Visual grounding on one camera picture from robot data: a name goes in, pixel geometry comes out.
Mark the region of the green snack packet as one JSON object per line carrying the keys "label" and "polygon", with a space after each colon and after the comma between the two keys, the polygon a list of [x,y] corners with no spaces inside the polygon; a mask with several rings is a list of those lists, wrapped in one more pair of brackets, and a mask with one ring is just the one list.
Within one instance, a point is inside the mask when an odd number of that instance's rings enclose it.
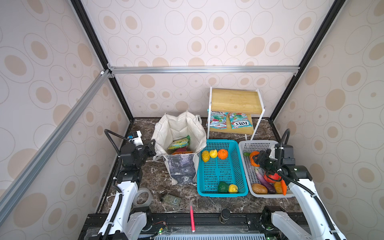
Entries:
{"label": "green snack packet", "polygon": [[181,138],[181,139],[178,139],[178,140],[175,140],[171,143],[171,145],[168,147],[168,150],[176,150],[176,149],[179,149],[179,148],[184,148],[184,147],[188,147],[189,144],[190,144],[190,136],[187,136],[185,138]]}

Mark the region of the white canvas grocery bag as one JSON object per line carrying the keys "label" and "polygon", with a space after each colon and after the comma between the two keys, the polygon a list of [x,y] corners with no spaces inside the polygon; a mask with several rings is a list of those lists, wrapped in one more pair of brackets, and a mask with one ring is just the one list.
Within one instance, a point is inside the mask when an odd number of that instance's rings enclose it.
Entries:
{"label": "white canvas grocery bag", "polygon": [[155,158],[164,158],[172,185],[197,181],[199,154],[207,145],[207,135],[199,115],[186,111],[179,116],[165,114],[155,125]]}

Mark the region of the orange tangerine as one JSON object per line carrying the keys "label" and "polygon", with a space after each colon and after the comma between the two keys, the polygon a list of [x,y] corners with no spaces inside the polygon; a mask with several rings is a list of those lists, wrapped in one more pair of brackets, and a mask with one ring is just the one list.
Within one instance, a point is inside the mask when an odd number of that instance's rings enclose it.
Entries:
{"label": "orange tangerine", "polygon": [[254,167],[259,167],[260,166],[259,164],[257,164],[255,162],[255,160],[257,159],[259,154],[260,154],[260,152],[258,152],[258,151],[254,151],[254,152],[250,153],[250,162],[251,162],[251,165],[254,166]]}

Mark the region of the pink orange snack packet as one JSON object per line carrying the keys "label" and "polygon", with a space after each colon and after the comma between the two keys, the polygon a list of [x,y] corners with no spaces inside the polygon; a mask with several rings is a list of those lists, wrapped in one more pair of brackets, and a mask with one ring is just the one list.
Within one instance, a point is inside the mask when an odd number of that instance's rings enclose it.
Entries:
{"label": "pink orange snack packet", "polygon": [[174,152],[172,155],[180,155],[180,154],[194,154],[192,151],[182,151],[182,152]]}

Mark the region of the pink dragon fruit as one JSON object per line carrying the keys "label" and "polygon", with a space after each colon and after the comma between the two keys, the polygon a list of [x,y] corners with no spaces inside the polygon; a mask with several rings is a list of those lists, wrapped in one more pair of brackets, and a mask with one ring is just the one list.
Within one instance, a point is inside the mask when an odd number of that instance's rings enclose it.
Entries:
{"label": "pink dragon fruit", "polygon": [[176,149],[176,150],[175,150],[175,153],[186,152],[186,151],[187,151],[187,147],[184,147],[184,148]]}

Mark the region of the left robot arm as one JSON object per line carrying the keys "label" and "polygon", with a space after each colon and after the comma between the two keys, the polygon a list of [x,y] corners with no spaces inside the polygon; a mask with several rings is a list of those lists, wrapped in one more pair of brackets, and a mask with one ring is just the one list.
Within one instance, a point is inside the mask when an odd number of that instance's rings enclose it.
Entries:
{"label": "left robot arm", "polygon": [[156,155],[155,144],[155,140],[143,145],[127,143],[118,150],[122,169],[112,185],[116,196],[103,226],[90,240],[138,240],[143,229],[152,227],[149,208],[133,204],[143,176],[142,166]]}

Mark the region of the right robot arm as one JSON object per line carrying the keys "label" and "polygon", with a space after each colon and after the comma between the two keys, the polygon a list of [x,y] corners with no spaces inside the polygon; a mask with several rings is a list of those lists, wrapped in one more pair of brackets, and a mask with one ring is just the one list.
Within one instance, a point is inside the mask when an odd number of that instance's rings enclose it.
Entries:
{"label": "right robot arm", "polygon": [[273,149],[250,155],[250,159],[265,175],[257,170],[258,179],[262,185],[271,189],[266,181],[270,176],[278,175],[275,182],[281,183],[282,192],[289,189],[301,206],[310,232],[305,231],[281,207],[264,207],[261,225],[266,231],[279,230],[289,240],[345,240],[347,237],[337,227],[329,212],[320,199],[313,178],[304,166],[284,164],[284,146],[277,144]]}

